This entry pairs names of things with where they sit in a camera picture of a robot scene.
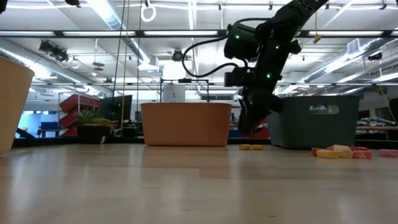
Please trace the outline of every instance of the red candy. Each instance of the red candy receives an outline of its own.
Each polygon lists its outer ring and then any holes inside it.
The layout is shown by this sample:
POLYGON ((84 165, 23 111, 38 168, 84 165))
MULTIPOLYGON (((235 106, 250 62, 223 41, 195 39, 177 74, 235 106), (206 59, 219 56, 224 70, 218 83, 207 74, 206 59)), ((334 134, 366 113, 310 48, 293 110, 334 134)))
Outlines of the red candy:
POLYGON ((351 147, 352 151, 368 151, 369 149, 365 147, 351 147))
POLYGON ((371 151, 354 151, 354 159, 372 159, 371 151))
POLYGON ((381 149, 379 155, 380 157, 398 158, 398 150, 381 149))
POLYGON ((312 148, 311 149, 311 151, 312 151, 312 156, 317 156, 317 151, 318 150, 325 150, 325 149, 321 149, 321 148, 312 148))

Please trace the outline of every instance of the computer monitor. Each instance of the computer monitor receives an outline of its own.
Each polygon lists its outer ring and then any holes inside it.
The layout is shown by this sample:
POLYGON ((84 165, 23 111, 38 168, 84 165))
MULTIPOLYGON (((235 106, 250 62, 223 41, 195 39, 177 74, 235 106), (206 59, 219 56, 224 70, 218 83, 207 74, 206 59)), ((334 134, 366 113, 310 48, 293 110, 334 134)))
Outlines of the computer monitor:
POLYGON ((124 96, 124 113, 122 118, 123 96, 109 97, 99 101, 99 111, 104 118, 111 121, 130 120, 132 96, 124 96))

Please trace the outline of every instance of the yellow candy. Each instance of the yellow candy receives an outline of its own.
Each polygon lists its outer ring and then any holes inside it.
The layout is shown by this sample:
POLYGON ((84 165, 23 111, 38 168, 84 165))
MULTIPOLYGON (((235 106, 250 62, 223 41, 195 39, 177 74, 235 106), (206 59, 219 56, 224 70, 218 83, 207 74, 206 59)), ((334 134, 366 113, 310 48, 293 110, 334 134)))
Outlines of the yellow candy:
POLYGON ((251 150, 251 145, 240 145, 239 150, 251 150))
POLYGON ((339 145, 334 145, 333 150, 342 150, 342 149, 349 149, 351 150, 348 146, 339 146, 339 145))
POLYGON ((262 151, 263 148, 264 148, 264 147, 263 147, 262 145, 253 145, 253 150, 262 151))
POLYGON ((340 158, 352 159, 354 152, 351 149, 339 149, 337 150, 340 158))
POLYGON ((324 159, 338 159, 340 157, 338 151, 323 150, 323 149, 317 151, 317 156, 319 158, 324 158, 324 159))

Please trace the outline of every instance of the security camera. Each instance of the security camera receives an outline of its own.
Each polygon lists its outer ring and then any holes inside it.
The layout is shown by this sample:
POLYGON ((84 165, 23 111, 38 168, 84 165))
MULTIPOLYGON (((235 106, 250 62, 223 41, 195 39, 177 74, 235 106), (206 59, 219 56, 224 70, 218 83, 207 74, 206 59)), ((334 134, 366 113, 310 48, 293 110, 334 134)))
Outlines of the security camera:
POLYGON ((183 57, 183 53, 181 50, 174 50, 174 53, 172 55, 172 60, 174 62, 181 62, 183 57))

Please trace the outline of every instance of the plant pot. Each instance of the plant pot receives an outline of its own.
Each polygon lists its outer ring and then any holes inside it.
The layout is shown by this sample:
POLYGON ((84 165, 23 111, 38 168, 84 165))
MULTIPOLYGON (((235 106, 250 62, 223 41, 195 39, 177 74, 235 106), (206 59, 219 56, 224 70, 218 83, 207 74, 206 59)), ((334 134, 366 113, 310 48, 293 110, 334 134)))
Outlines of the plant pot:
POLYGON ((223 147, 228 142, 232 105, 227 103, 143 103, 148 146, 223 147))
POLYGON ((82 144, 102 144, 111 134, 111 127, 98 125, 79 125, 77 136, 82 144))

